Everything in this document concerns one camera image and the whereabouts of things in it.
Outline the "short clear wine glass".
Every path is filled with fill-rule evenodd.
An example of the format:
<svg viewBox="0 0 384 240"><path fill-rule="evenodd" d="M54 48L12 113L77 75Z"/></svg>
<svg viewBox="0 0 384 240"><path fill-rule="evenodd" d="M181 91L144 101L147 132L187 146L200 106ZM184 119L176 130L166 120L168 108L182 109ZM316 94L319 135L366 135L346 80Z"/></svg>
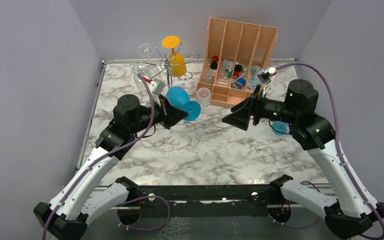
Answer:
<svg viewBox="0 0 384 240"><path fill-rule="evenodd" d="M201 87L196 91L195 101L199 103L201 112L203 113L211 103L211 91L206 87Z"/></svg>

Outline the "orange plastic goblet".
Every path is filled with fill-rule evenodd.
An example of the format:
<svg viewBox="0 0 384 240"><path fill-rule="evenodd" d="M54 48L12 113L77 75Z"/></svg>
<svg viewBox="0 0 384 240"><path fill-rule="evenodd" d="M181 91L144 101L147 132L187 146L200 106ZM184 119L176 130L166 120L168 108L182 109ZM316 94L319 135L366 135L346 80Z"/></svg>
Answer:
<svg viewBox="0 0 384 240"><path fill-rule="evenodd" d="M161 45L165 49L171 50L171 53L168 56L168 62L171 68L172 76L182 77L187 71L187 67L184 57L179 53L182 47L180 38L176 35L166 36L161 41Z"/></svg>

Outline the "tall clear wine glass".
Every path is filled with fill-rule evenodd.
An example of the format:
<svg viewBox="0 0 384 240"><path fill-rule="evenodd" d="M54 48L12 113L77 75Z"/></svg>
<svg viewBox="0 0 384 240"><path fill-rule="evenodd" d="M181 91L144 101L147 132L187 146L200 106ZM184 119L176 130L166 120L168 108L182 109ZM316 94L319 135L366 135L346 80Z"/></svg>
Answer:
<svg viewBox="0 0 384 240"><path fill-rule="evenodd" d="M137 48L136 52L140 57L147 57L147 59L148 59L147 62L149 64L153 65L154 63L151 60L151 55L153 55L156 50L157 49L153 44L143 43Z"/></svg>

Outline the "ribbed clear glass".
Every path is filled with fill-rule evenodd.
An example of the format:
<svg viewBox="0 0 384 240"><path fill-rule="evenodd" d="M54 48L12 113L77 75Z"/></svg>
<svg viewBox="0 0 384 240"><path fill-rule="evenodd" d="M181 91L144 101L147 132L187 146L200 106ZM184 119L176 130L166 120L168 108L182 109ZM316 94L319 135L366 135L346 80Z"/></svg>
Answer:
<svg viewBox="0 0 384 240"><path fill-rule="evenodd" d="M149 65L141 62L137 62L132 66L133 80L137 89L141 92L146 91L145 84L148 84L151 79L151 73Z"/></svg>

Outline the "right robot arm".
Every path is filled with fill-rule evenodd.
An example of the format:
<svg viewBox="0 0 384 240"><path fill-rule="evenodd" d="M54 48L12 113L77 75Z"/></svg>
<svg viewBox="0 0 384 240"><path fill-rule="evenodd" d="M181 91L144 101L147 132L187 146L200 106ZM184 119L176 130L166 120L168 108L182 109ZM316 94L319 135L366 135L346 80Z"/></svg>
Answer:
<svg viewBox="0 0 384 240"><path fill-rule="evenodd" d="M374 222L384 218L384 202L373 197L346 156L331 123L315 112L319 93L307 80L292 80L284 101L263 96L256 89L247 99L231 109L222 122L241 130L260 119L289 125L289 133L317 163L328 180L334 196L327 196L304 186L288 175L270 183L269 199L280 204L290 200L324 220L340 239L361 235Z"/></svg>

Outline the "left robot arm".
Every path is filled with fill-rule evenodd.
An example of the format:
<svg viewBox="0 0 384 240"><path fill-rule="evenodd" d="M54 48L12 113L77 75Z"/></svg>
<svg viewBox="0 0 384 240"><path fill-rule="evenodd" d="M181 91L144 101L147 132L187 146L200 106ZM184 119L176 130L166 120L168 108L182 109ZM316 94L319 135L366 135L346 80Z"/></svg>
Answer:
<svg viewBox="0 0 384 240"><path fill-rule="evenodd" d="M113 206L135 203L138 186L126 177L99 195L90 195L150 128L161 124L170 129L189 117L190 111L185 106L173 106L163 95L158 98L150 107L141 105L133 94L118 99L113 119L101 132L85 164L57 196L34 208L34 215L43 226L42 239L50 233L59 240L79 240L88 226Z"/></svg>

